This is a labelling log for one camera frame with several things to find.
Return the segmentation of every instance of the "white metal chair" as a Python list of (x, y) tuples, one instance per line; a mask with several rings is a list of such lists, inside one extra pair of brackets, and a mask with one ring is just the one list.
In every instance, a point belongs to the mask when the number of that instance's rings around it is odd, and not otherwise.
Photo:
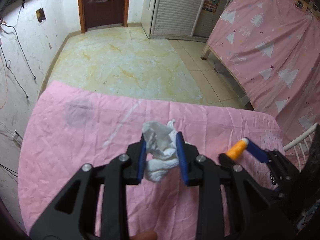
[(309, 154), (309, 147), (312, 143), (312, 138), (314, 136), (314, 132), (316, 130), (316, 127), (317, 127), (317, 123), (315, 123), (313, 126), (311, 126), (307, 131), (305, 131), (298, 138), (296, 138), (295, 140), (293, 140), (292, 142), (288, 143), (287, 145), (285, 145), (283, 147), (285, 152), (288, 152), (293, 149), (294, 154), (297, 158), (298, 168), (299, 168), (300, 172), (301, 172), (301, 162), (300, 162), (300, 157), (299, 157), (299, 154), (297, 151), (297, 146), (299, 147), (301, 154), (302, 154), (302, 158), (303, 158), (303, 162), (304, 162), (303, 165), (305, 165), (307, 158), (308, 158), (308, 154)]

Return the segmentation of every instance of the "pink bedsheet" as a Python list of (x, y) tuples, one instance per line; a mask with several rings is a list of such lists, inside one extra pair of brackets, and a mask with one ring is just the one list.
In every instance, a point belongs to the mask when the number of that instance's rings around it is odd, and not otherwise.
[(320, 121), (320, 22), (293, 0), (233, 0), (208, 45), (254, 109), (275, 117), (284, 145)]
[[(27, 231), (83, 163), (106, 164), (140, 140), (143, 122), (171, 119), (186, 141), (214, 161), (242, 137), (283, 152), (280, 129), (267, 114), (108, 96), (54, 81), (33, 110), (20, 154), (18, 191)], [(246, 152), (239, 163), (270, 187), (264, 164)], [(131, 235), (154, 229), (159, 239), (194, 239), (198, 189), (183, 185), (179, 169), (159, 184), (144, 179), (127, 187), (127, 196)]]

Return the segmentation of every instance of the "wooden bed leg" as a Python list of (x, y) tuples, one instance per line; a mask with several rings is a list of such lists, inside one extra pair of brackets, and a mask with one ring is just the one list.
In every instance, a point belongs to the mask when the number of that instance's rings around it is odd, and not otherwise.
[(209, 54), (210, 54), (210, 47), (209, 47), (208, 44), (206, 44), (200, 57), (201, 57), (202, 59), (207, 59), (207, 57), (209, 56)]

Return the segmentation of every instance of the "floor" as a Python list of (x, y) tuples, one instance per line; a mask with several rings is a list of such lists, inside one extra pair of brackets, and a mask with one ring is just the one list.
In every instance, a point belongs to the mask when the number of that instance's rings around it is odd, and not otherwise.
[(89, 31), (68, 40), (49, 78), (108, 95), (243, 108), (200, 58), (205, 43), (149, 40), (141, 27)]

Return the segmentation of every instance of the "marble-patterned floor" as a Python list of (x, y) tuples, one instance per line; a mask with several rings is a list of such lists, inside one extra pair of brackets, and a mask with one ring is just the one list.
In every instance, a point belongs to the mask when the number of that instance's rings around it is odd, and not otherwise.
[(141, 27), (89, 31), (68, 40), (49, 83), (58, 80), (108, 95), (207, 105), (168, 40), (149, 40)]

